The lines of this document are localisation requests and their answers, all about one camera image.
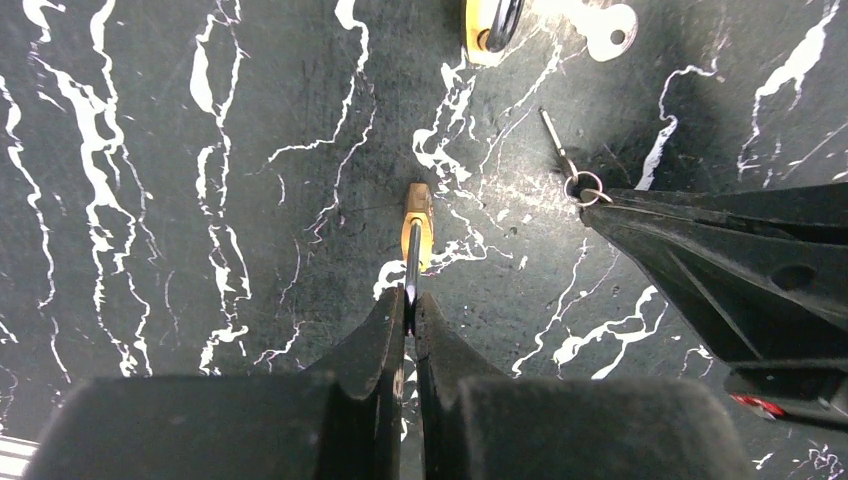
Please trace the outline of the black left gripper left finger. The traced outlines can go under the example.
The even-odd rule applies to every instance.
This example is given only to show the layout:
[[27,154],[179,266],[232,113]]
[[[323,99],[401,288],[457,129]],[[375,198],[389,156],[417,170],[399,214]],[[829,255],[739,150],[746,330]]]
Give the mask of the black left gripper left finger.
[[286,374],[95,379],[52,417],[28,479],[395,479],[405,295]]

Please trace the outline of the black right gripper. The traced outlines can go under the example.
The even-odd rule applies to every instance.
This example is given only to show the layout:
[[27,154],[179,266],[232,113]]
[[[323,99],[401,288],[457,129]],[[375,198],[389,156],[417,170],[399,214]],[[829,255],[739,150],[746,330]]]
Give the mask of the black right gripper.
[[847,248],[733,219],[845,226],[847,185],[696,194],[612,189],[584,223],[726,362],[724,391],[778,422],[847,429]]

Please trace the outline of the keys of medium padlock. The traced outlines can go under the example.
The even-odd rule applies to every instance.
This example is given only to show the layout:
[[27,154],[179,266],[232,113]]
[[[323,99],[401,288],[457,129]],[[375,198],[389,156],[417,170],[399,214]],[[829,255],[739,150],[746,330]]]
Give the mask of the keys of medium padlock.
[[574,200],[578,208],[588,208],[599,203],[611,204],[613,200],[604,191],[601,178],[593,172],[580,170],[577,167],[566,153],[548,111],[542,107],[538,111],[556,152],[560,171],[565,178],[564,193]]

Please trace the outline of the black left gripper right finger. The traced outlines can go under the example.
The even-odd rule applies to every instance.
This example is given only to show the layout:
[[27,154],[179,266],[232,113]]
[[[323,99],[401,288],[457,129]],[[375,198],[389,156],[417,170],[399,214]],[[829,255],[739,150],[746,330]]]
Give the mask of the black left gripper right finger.
[[750,479],[723,406],[664,377],[513,379],[415,307],[423,468],[428,479]]

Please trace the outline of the medium brass padlock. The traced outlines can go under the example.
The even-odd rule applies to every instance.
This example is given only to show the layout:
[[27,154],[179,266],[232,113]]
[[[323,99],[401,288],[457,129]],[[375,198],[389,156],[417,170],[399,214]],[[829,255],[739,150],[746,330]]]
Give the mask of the medium brass padlock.
[[426,183],[409,186],[400,246],[406,273],[406,305],[413,308],[419,293],[419,279],[429,269],[434,245],[433,197]]

